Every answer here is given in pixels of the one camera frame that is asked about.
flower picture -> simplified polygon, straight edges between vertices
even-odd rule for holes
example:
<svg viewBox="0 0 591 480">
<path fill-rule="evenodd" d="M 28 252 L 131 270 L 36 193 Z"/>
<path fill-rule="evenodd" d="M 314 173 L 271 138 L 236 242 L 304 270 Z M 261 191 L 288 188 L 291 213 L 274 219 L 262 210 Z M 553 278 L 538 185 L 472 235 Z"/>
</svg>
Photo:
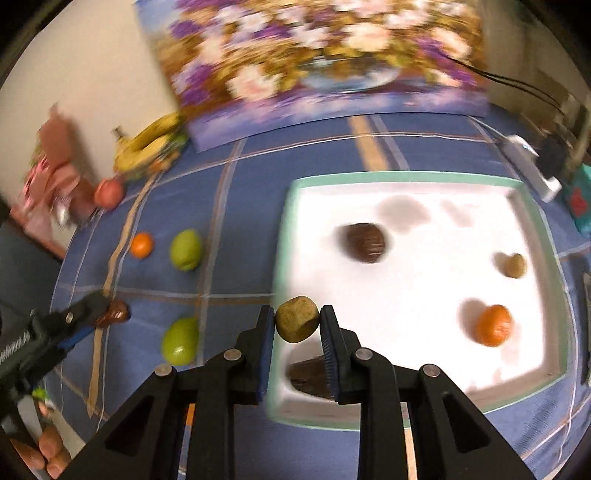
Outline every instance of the flower picture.
<svg viewBox="0 0 591 480">
<path fill-rule="evenodd" d="M 209 148 L 331 116 L 481 113 L 476 1 L 137 0 L 137 10 L 189 130 Z M 215 140 L 222 124 L 234 133 Z"/>
</svg>

green plum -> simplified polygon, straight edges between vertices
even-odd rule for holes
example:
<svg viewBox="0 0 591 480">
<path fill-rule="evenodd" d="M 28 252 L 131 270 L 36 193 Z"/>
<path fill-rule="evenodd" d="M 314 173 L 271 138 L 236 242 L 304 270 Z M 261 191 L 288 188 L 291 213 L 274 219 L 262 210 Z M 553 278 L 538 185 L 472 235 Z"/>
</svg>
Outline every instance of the green plum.
<svg viewBox="0 0 591 480">
<path fill-rule="evenodd" d="M 191 228 L 180 232 L 170 244 L 170 261 L 184 272 L 197 268 L 202 254 L 199 234 Z"/>
<path fill-rule="evenodd" d="M 176 367 L 188 365 L 197 355 L 199 324 L 189 317 L 178 319 L 162 337 L 162 356 Z"/>
</svg>

white tray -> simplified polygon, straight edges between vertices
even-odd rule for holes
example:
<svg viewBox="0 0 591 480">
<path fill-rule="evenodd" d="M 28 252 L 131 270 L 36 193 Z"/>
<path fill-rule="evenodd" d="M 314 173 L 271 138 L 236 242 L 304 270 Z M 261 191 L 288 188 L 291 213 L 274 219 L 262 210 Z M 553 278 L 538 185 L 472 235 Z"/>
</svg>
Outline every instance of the white tray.
<svg viewBox="0 0 591 480">
<path fill-rule="evenodd" d="M 380 262 L 349 258 L 340 228 L 382 226 Z M 499 272 L 522 254 L 526 275 Z M 483 411 L 547 388 L 567 368 L 569 308 L 551 235 L 518 180 L 444 172 L 368 172 L 311 177 L 288 195 L 275 272 L 277 307 L 306 295 L 332 304 L 341 327 L 393 364 L 442 368 Z M 515 332 L 498 348 L 470 338 L 485 306 L 502 304 Z M 287 366 L 322 354 L 320 333 L 291 345 L 275 334 L 267 412 L 301 426 L 358 429 L 359 406 L 295 390 Z"/>
</svg>

blue tablecloth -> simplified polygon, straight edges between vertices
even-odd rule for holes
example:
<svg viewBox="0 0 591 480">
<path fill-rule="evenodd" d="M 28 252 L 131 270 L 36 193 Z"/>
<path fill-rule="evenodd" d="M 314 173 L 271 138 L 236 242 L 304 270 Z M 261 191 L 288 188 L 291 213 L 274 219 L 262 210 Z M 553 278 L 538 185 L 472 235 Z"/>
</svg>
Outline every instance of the blue tablecloth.
<svg viewBox="0 0 591 480">
<path fill-rule="evenodd" d="M 485 121 L 505 134 L 531 138 L 498 108 Z M 151 232 L 156 249 L 138 261 L 127 254 L 126 246 L 117 258 L 113 291 L 129 303 L 132 317 L 103 338 L 92 418 L 86 412 L 92 337 L 47 378 L 66 420 L 82 438 L 90 438 L 163 361 L 162 335 L 179 317 L 200 316 L 201 361 L 230 348 L 240 331 L 254 325 L 259 306 L 271 300 L 277 232 L 290 183 L 379 168 L 516 176 L 489 135 L 470 118 L 402 113 L 297 125 L 203 153 L 189 146 L 145 196 L 138 197 L 143 184 L 133 184 L 120 207 L 101 213 L 76 233 L 56 285 L 54 309 L 102 288 L 108 260 L 135 203 L 132 233 Z M 569 457 L 590 422 L 591 392 L 583 385 L 587 326 L 582 274 L 589 270 L 591 242 L 578 233 L 560 199 L 544 204 L 533 195 L 550 224 L 573 310 L 569 371 L 543 393 L 488 417 L 543 478 Z M 175 270 L 168 259 L 171 240 L 186 228 L 197 229 L 207 246 L 201 266 L 190 273 Z M 356 432 L 299 429 L 271 422 L 262 407 L 239 407 L 236 477 L 354 479 L 358 442 Z"/>
</svg>

red apple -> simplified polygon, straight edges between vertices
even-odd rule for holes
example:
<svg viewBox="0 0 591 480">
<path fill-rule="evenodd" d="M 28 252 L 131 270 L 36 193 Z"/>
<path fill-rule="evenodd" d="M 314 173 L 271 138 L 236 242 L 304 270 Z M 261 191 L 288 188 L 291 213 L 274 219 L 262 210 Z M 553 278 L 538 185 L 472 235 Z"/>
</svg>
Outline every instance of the red apple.
<svg viewBox="0 0 591 480">
<path fill-rule="evenodd" d="M 112 210 L 121 203 L 125 189 L 117 179 L 103 180 L 95 190 L 95 202 L 99 207 Z"/>
</svg>

